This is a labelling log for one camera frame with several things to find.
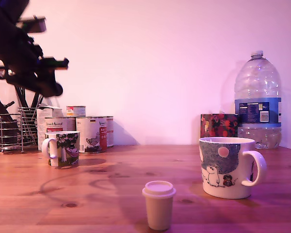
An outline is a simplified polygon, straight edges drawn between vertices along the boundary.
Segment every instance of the tin can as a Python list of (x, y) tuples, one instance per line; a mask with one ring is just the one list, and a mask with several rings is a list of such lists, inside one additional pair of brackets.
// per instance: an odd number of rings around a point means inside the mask
[(113, 116), (107, 116), (107, 147), (113, 147)]
[(107, 120), (99, 116), (76, 117), (80, 131), (80, 152), (101, 153), (107, 150)]
[(67, 106), (67, 117), (84, 117), (85, 106)]
[(76, 118), (75, 117), (46, 117), (45, 132), (56, 131), (75, 131), (76, 130)]

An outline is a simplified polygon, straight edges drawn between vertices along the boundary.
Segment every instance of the bottle label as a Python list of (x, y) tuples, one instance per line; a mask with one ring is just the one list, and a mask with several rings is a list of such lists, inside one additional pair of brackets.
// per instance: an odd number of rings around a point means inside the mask
[(281, 98), (235, 100), (240, 127), (281, 127)]

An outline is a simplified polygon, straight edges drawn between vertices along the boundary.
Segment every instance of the wooden table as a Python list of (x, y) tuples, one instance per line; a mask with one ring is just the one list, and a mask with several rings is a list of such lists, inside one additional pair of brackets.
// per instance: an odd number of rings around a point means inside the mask
[(260, 150), (267, 180), (242, 200), (202, 189), (194, 145), (118, 146), (56, 169), (41, 153), (0, 153), (0, 233), (151, 233), (142, 189), (167, 180), (177, 194), (167, 233), (291, 233), (291, 150)]

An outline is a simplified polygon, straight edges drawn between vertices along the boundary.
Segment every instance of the plastic water bottle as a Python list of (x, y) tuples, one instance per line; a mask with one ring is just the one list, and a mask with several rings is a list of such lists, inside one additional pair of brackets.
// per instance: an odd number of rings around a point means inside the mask
[(238, 137), (256, 141), (257, 149), (272, 149), (281, 141), (281, 81), (263, 51), (251, 54), (235, 82)]

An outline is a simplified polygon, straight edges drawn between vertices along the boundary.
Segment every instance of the metal utensil holder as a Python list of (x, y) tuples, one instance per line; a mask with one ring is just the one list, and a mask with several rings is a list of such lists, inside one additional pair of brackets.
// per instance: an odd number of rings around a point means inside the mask
[(15, 150), (21, 148), (21, 130), (19, 123), (20, 114), (1, 114), (0, 116), (9, 115), (14, 116), (16, 119), (11, 121), (3, 121), (0, 119), (0, 150)]
[(19, 107), (22, 147), (38, 145), (37, 108)]

